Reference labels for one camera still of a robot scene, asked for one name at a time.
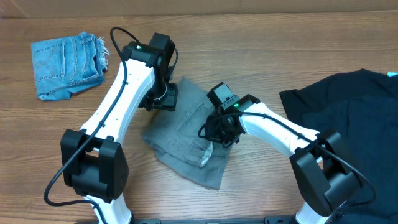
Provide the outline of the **grey shorts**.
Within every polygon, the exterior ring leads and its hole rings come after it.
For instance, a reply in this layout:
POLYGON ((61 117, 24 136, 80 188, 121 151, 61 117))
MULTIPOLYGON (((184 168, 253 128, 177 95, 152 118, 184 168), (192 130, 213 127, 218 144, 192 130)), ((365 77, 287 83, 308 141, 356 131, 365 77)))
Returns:
POLYGON ((219 189, 230 148, 198 137, 214 112, 206 92, 183 78, 175 111, 160 110, 142 134, 156 158, 177 174, 207 189, 219 189))

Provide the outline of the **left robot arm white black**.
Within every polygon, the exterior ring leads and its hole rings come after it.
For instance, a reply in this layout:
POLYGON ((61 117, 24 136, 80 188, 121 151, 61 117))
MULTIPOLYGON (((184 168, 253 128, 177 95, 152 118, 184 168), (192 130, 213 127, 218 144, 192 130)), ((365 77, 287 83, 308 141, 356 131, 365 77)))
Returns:
POLYGON ((61 139, 65 185, 91 204, 98 223, 133 223, 123 191, 129 168, 122 146, 137 109, 175 111, 177 86, 170 83, 177 55, 171 40, 130 42, 118 75, 94 115, 61 139))

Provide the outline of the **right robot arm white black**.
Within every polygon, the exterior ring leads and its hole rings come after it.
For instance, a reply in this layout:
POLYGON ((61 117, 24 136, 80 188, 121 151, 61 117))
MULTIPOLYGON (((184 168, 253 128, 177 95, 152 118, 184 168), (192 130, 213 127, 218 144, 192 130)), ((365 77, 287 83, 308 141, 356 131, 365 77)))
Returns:
POLYGON ((296 223, 331 223, 332 216, 363 185, 353 170, 356 162, 336 131, 320 133, 272 112, 252 95, 207 95, 216 112, 199 135, 230 147, 241 134, 255 136, 289 158, 305 203, 296 223))

